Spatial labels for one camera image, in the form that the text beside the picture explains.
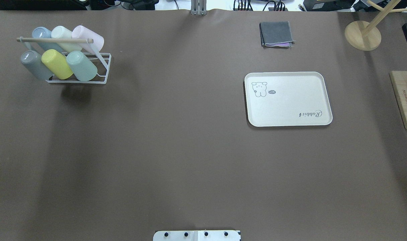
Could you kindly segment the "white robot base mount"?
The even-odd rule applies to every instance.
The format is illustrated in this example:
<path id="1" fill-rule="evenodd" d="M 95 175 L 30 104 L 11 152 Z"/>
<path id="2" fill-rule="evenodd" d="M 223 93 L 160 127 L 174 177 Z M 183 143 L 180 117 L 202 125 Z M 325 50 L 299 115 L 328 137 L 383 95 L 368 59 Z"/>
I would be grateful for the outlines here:
<path id="1" fill-rule="evenodd" d="M 179 230 L 157 231 L 153 241 L 240 241 L 237 230 Z"/>

